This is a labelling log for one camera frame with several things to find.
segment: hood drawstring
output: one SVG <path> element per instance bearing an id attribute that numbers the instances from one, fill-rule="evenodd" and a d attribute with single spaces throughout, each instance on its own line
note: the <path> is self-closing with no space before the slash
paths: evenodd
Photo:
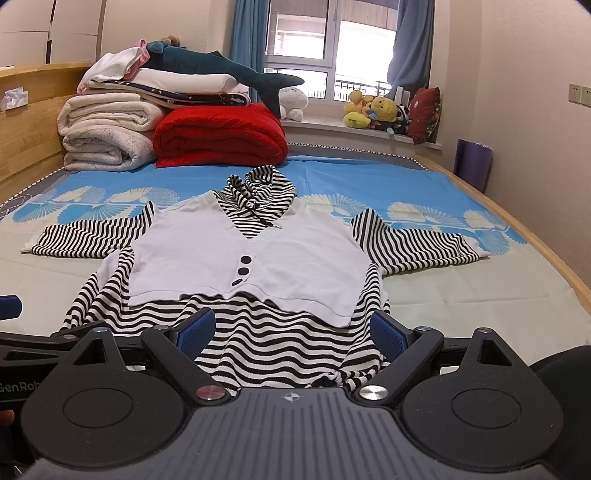
<path id="1" fill-rule="evenodd" d="M 246 208 L 248 209 L 248 211 L 251 212 L 263 225 L 272 226 L 275 228 L 282 228 L 281 225 L 276 225 L 273 222 L 270 222 L 266 218 L 263 218 L 259 214 L 257 214 L 255 209 L 257 209 L 258 207 L 259 204 L 257 202 L 254 202 L 253 200 L 249 200 L 246 203 Z"/>

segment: white floral pattern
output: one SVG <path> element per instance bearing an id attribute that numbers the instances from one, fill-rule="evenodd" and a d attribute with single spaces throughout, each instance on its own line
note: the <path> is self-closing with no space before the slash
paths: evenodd
<path id="1" fill-rule="evenodd" d="M 87 185 L 76 190 L 62 193 L 53 199 L 54 202 L 99 203 L 105 197 L 105 189 Z"/>
<path id="2" fill-rule="evenodd" d="M 160 187 L 143 187 L 140 189 L 131 189 L 126 192 L 115 193 L 107 198 L 107 202 L 124 203 L 148 203 L 154 202 L 159 206 L 174 205 L 179 200 L 178 194 L 174 190 L 163 189 Z"/>
<path id="3" fill-rule="evenodd" d="M 346 217 L 354 217 L 368 208 L 367 205 L 352 200 L 340 193 L 333 195 L 304 195 L 301 199 L 306 203 L 312 204 L 315 208 Z"/>
<path id="4" fill-rule="evenodd" d="M 412 203 L 394 202 L 388 207 L 388 216 L 392 220 L 410 220 L 418 223 L 436 223 L 438 225 L 459 226 L 464 224 L 456 217 L 435 208 Z"/>
<path id="5" fill-rule="evenodd" d="M 82 186 L 57 195 L 53 188 L 38 195 L 7 216 L 7 220 L 34 226 L 46 222 L 70 223 L 76 220 L 105 220 L 115 217 L 133 217 L 142 211 L 148 201 L 166 207 L 187 198 L 173 189 L 163 187 L 137 187 L 106 197 L 106 190 L 96 186 Z M 340 193 L 308 194 L 301 197 L 310 206 L 331 213 L 344 221 L 366 210 L 368 205 Z M 389 217 L 395 229 L 420 228 L 439 232 L 460 233 L 478 239 L 482 248 L 491 255 L 505 255 L 516 244 L 526 244 L 525 239 L 510 228 L 501 218 L 485 209 L 469 209 L 458 216 L 439 209 L 415 203 L 393 202 L 380 210 Z"/>

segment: bed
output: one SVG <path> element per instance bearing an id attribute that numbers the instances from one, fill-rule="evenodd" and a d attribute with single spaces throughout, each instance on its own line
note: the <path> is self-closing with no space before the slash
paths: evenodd
<path id="1" fill-rule="evenodd" d="M 0 202 L 8 200 L 0 207 L 0 294 L 17 294 L 24 305 L 20 318 L 2 322 L 4 331 L 48 335 L 58 329 L 100 264 L 21 254 L 32 234 L 52 223 L 134 216 L 149 200 L 169 206 L 249 170 L 59 170 L 55 118 L 85 68 L 0 72 L 1 88 L 24 86 L 31 99 L 20 111 L 0 113 Z M 446 336 L 489 326 L 528 363 L 591 341 L 589 289 L 518 221 L 429 159 L 291 144 L 280 171 L 302 199 L 345 222 L 372 207 L 394 228 L 463 233 L 491 253 L 474 264 L 388 277 L 392 316 L 406 326 L 428 324 Z"/>

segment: folded blanket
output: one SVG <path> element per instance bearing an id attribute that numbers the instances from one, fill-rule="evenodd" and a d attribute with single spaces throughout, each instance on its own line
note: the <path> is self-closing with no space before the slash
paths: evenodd
<path id="1" fill-rule="evenodd" d="M 173 93 L 124 80 L 108 80 L 106 82 L 90 82 L 87 93 L 132 92 L 140 95 L 144 100 L 168 109 L 183 108 L 196 105 L 227 105 L 246 106 L 251 103 L 248 93 L 236 91 L 233 93 L 201 94 Z"/>
<path id="2" fill-rule="evenodd" d="M 109 92 L 70 98 L 57 116 L 57 130 L 66 135 L 72 128 L 116 125 L 145 132 L 154 130 L 166 110 L 137 93 Z"/>
<path id="3" fill-rule="evenodd" d="M 154 132 L 156 167 L 223 163 L 277 165 L 287 156 L 279 120 L 261 103 L 194 106 L 167 115 Z"/>
<path id="4" fill-rule="evenodd" d="M 139 83 L 159 90 L 176 93 L 200 93 L 215 95 L 217 93 L 246 92 L 248 87 L 236 81 L 227 73 L 212 73 L 210 75 L 186 75 L 182 73 L 165 72 L 163 70 L 139 69 L 129 79 L 129 82 Z"/>
<path id="5" fill-rule="evenodd" d="M 64 137 L 66 170 L 128 171 L 156 159 L 152 132 L 92 125 L 71 129 Z"/>

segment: wooden headboard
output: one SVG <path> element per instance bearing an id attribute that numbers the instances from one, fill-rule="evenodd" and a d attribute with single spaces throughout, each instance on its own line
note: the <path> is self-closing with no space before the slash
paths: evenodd
<path id="1" fill-rule="evenodd" d="M 0 112 L 0 203 L 63 166 L 56 119 L 92 63 L 0 70 L 0 95 L 23 87 L 29 104 Z"/>

